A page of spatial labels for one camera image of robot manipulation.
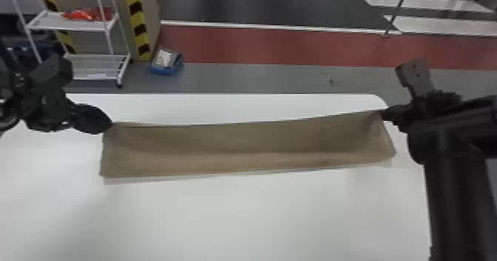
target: brown cloth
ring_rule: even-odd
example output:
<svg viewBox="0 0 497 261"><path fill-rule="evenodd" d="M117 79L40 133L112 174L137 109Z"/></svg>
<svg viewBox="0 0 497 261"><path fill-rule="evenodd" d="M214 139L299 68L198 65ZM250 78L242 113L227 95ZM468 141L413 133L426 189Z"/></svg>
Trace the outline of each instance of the brown cloth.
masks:
<svg viewBox="0 0 497 261"><path fill-rule="evenodd" d="M395 155L378 112L194 126L116 123L104 135L104 177L310 169Z"/></svg>

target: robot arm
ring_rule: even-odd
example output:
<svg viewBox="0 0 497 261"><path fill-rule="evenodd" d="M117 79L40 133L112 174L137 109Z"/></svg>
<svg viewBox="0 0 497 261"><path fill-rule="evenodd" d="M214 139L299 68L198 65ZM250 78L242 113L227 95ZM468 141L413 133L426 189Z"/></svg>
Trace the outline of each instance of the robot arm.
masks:
<svg viewBox="0 0 497 261"><path fill-rule="evenodd" d="M0 71L0 132L21 120L29 129L55 132L74 128L96 135L112 121L94 106L75 104L62 89L72 80L70 61L52 55L32 71L23 71L0 41L0 56L6 70Z"/></svg>

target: white metal shelf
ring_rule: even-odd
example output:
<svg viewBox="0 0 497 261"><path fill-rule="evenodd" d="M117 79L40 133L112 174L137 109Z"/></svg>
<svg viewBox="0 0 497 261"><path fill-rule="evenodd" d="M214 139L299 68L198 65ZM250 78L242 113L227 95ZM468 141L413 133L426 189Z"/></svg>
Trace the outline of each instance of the white metal shelf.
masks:
<svg viewBox="0 0 497 261"><path fill-rule="evenodd" d="M123 86L123 76L126 68L131 61L129 53L129 45L124 34L124 26L122 20L119 19L117 13L117 3L115 0L112 2L112 19L110 21L82 21L64 18L61 12L49 11L43 2L40 0L41 6L45 9L41 11L29 24L26 23L22 15L21 8L17 0L12 0L16 9L19 20L21 21L24 31L30 41L31 47L35 54L38 63L42 63L40 53L31 35L31 30L66 30L66 31L80 31L80 32L97 32L104 33L106 37L107 46L109 47L109 55L95 55L95 54L70 54L66 44L61 40L61 36L57 35L58 40L61 42L64 51L66 52L65 58L72 62L73 78L76 80L91 80L91 81L107 81L113 80L119 88ZM98 11L101 17L105 17L104 5L102 0L97 0ZM110 38L111 29L115 23L119 23L121 34L123 36L124 45L126 46L126 55L116 55L112 40Z"/></svg>
<svg viewBox="0 0 497 261"><path fill-rule="evenodd" d="M87 81L117 81L122 84L124 71L129 64L131 55L96 55L70 54L65 58L71 60L75 80Z"/></svg>
<svg viewBox="0 0 497 261"><path fill-rule="evenodd" d="M114 13L110 21L82 21L64 18L62 12L43 10L29 24L30 30L69 30L86 32L109 32L119 19L119 14Z"/></svg>

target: hazard stripe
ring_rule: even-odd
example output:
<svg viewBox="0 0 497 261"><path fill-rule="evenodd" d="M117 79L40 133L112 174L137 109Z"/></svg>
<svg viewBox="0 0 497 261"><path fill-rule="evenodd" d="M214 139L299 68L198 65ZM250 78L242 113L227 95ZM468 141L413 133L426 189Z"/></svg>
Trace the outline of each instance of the hazard stripe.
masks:
<svg viewBox="0 0 497 261"><path fill-rule="evenodd" d="M141 61L148 61L152 57L149 34L146 31L145 14L141 0L126 0L129 9L129 23L132 27L135 46L138 51L138 58Z"/></svg>
<svg viewBox="0 0 497 261"><path fill-rule="evenodd" d="M45 6L47 6L48 10L58 12L56 0L43 0L43 2L45 3ZM64 46L66 47L67 52L75 53L74 43L72 42L72 39L71 39L71 36L69 36L69 33L65 30L59 30L57 33L58 33L59 40L61 40L61 42L64 43Z"/></svg>

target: concrete floor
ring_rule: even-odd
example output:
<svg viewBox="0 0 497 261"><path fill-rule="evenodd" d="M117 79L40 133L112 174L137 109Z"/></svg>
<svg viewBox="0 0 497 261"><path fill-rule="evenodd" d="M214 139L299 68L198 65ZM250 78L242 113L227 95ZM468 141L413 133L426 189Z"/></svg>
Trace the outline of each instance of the concrete floor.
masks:
<svg viewBox="0 0 497 261"><path fill-rule="evenodd" d="M432 71L437 88L456 91L465 98L497 94L497 72ZM125 74L124 88L112 82L73 81L68 92L78 93L370 93L388 105L409 100L407 90L392 68L321 67L266 64L185 64L179 75L148 72L143 63L133 64Z"/></svg>

